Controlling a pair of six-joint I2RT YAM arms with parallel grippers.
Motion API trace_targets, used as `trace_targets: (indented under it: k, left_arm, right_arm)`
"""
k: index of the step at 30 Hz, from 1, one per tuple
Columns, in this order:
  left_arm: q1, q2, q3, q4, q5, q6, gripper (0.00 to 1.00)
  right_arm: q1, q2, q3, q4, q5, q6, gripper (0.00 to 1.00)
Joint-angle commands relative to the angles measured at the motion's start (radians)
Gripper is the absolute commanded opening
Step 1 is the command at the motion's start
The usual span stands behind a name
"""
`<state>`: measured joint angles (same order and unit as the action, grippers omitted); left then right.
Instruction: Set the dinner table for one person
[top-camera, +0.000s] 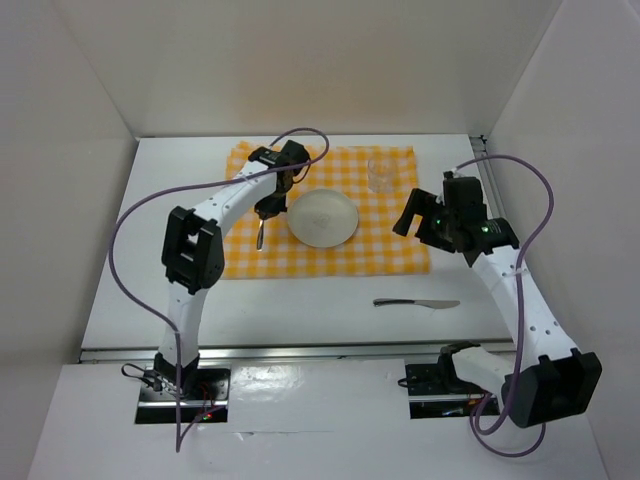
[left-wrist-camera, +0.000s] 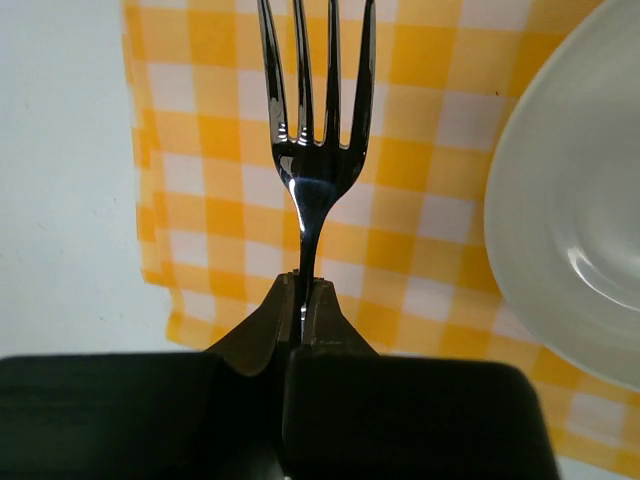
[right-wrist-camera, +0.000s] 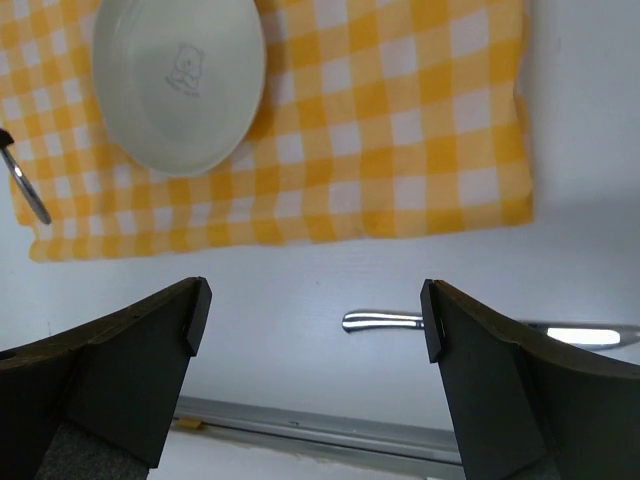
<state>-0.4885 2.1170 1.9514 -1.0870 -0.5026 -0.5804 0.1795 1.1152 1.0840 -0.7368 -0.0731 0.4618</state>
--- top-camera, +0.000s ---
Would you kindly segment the silver fork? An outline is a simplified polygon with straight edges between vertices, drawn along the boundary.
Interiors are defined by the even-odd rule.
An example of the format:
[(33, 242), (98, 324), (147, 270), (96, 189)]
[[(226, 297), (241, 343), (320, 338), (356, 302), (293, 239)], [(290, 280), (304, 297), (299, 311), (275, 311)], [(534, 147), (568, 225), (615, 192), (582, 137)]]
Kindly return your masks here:
[(257, 251), (262, 251), (263, 246), (264, 246), (265, 223), (266, 223), (266, 220), (263, 219), (263, 218), (260, 218), (259, 229), (258, 229), (258, 234), (257, 234), (257, 239), (256, 239), (256, 249), (257, 249)]

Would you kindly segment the cream round plate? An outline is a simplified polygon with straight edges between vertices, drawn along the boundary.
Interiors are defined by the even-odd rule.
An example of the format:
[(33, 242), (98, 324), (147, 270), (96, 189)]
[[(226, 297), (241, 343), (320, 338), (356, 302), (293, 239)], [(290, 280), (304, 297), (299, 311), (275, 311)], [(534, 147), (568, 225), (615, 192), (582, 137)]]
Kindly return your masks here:
[(327, 249), (347, 242), (356, 232), (359, 212), (345, 194), (316, 189), (297, 198), (288, 208), (287, 226), (304, 245)]

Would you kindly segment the yellow white checkered cloth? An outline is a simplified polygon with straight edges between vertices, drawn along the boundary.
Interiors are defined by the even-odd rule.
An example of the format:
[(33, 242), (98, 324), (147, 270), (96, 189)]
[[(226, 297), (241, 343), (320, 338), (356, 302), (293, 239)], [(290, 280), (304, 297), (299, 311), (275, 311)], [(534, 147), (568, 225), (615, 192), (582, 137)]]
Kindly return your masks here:
[[(367, 166), (372, 157), (396, 162), (395, 190), (369, 189)], [(263, 249), (255, 247), (258, 217), (245, 214), (224, 241), (226, 280), (427, 274), (431, 258), (417, 240), (398, 236), (392, 228), (408, 195), (418, 185), (417, 160), (411, 146), (338, 146), (311, 167), (287, 195), (287, 208), (301, 195), (317, 189), (345, 194), (358, 210), (355, 233), (332, 248), (313, 248), (291, 233), (282, 214), (265, 224)]]

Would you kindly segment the clear plastic cup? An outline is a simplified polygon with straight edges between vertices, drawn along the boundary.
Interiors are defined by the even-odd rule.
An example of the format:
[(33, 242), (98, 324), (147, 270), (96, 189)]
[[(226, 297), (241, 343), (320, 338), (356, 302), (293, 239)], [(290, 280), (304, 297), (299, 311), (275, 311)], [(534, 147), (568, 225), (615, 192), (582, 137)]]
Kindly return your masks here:
[(369, 189), (374, 193), (389, 194), (394, 191), (396, 165), (390, 156), (372, 156), (367, 163), (367, 175)]

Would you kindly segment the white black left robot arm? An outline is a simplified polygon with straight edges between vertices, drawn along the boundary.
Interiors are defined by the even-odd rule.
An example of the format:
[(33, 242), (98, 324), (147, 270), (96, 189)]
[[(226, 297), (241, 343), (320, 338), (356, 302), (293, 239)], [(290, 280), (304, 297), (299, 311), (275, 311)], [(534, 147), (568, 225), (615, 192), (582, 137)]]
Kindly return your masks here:
[(234, 184), (190, 209), (170, 212), (161, 260), (169, 281), (168, 318), (174, 326), (166, 329), (154, 370), (172, 397), (184, 399), (196, 390), (202, 312), (209, 289), (225, 268), (226, 235), (250, 210), (262, 222), (286, 212), (294, 176), (309, 160), (305, 147), (291, 140), (279, 151), (259, 147), (250, 153)]

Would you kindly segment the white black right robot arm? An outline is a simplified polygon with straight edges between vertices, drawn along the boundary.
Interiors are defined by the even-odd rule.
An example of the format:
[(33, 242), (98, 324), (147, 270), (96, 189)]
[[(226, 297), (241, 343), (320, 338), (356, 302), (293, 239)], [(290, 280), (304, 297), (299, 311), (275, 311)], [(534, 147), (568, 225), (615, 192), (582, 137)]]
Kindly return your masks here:
[(498, 398), (520, 428), (584, 413), (602, 374), (593, 352), (583, 353), (560, 326), (530, 277), (520, 242), (503, 218), (491, 219), (478, 188), (451, 203), (412, 189), (393, 227), (405, 236), (414, 218), (421, 243), (460, 253), (491, 293), (516, 346), (508, 362), (476, 342), (443, 347), (436, 379), (448, 392), (473, 384)]

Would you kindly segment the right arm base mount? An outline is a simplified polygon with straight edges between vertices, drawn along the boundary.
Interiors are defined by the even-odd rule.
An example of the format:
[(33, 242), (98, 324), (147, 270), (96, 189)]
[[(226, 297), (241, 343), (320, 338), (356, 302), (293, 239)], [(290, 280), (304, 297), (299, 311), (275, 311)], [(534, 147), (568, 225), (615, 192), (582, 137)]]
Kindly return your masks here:
[(412, 420), (468, 417), (484, 397), (480, 387), (448, 378), (440, 360), (406, 363), (397, 385), (408, 396)]

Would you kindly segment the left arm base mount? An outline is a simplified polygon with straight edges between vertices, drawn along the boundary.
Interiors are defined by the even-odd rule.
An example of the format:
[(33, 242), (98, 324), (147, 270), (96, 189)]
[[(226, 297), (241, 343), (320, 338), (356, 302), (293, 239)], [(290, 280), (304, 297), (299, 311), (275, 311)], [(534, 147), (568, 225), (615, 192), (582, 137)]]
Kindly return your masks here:
[[(171, 424), (175, 420), (174, 386), (152, 369), (125, 363), (121, 374), (141, 382), (135, 423), (140, 425)], [(181, 423), (189, 424), (196, 417), (203, 423), (226, 423), (231, 370), (205, 367), (195, 372), (181, 393)]]

